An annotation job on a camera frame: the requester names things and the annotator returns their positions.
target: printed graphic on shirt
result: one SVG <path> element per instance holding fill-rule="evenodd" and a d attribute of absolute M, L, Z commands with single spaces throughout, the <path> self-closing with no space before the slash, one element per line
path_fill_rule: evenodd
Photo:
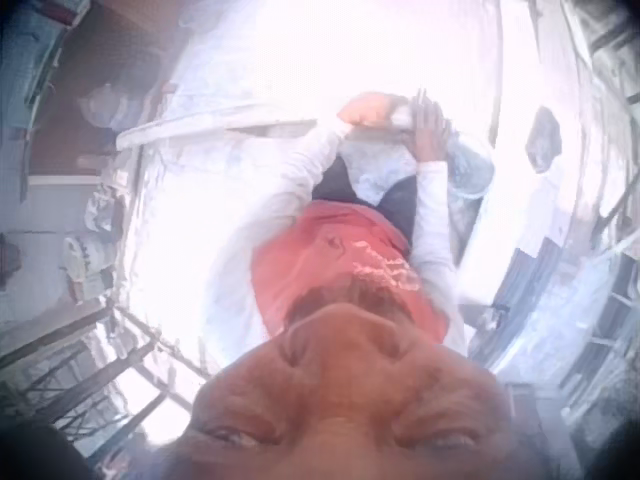
<path fill-rule="evenodd" d="M 371 259 L 370 265 L 353 262 L 355 275 L 401 290 L 411 292 L 420 290 L 420 278 L 404 258 L 386 258 L 373 250 L 371 245 L 364 240 L 351 242 L 351 245 L 361 249 Z"/>

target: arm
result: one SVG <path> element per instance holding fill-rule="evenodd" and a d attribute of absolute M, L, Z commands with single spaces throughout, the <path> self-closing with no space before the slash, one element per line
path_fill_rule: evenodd
<path fill-rule="evenodd" d="M 449 320 L 444 345 L 466 355 L 464 321 L 458 310 L 456 268 L 449 240 L 446 162 L 418 164 L 418 202 L 410 262 L 435 308 Z"/>
<path fill-rule="evenodd" d="M 401 97 L 383 93 L 363 93 L 349 101 L 336 117 L 318 122 L 296 142 L 291 153 L 273 168 L 276 181 L 272 194 L 261 206 L 252 228 L 262 243 L 290 226 L 311 201 L 313 188 L 336 158 L 338 147 L 354 126 L 381 127 L 389 123 Z"/>
<path fill-rule="evenodd" d="M 417 166 L 418 199 L 410 262 L 433 305 L 449 320 L 444 345 L 467 353 L 464 321 L 458 310 L 456 268 L 449 240 L 446 145 L 450 125 L 437 104 L 420 92 L 414 100 L 413 141 L 408 145 Z"/>

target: white long sleeve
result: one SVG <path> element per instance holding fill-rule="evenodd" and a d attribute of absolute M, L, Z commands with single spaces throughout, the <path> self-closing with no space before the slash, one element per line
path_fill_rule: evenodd
<path fill-rule="evenodd" d="M 456 269 L 449 239 L 446 162 L 418 164 L 418 202 L 409 263 L 416 271 L 434 307 L 449 320 L 444 345 L 467 354 L 464 321 L 458 310 Z"/>
<path fill-rule="evenodd" d="M 291 225 L 311 201 L 313 188 L 331 166 L 338 147 L 353 127 L 333 118 L 318 125 L 296 142 L 289 156 L 274 165 L 272 196 L 261 209 L 261 223 L 268 223 L 260 237 L 265 240 Z"/>

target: wall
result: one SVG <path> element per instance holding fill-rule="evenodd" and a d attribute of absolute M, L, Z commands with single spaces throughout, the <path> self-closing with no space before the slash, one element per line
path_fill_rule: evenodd
<path fill-rule="evenodd" d="M 71 303 L 63 270 L 62 242 L 84 231 L 84 210 L 94 190 L 88 185 L 29 187 L 17 210 L 2 211 L 0 231 L 21 251 L 22 268 L 0 293 L 0 332 L 36 318 L 54 306 Z"/>

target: plastic container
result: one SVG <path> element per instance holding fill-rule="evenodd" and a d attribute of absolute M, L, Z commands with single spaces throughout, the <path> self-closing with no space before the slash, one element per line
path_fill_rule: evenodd
<path fill-rule="evenodd" d="M 116 245 L 98 234 L 75 235 L 64 239 L 64 264 L 74 282 L 113 265 Z"/>
<path fill-rule="evenodd" d="M 493 148 L 488 142 L 457 133 L 447 148 L 449 192 L 466 200 L 484 197 L 495 174 Z"/>

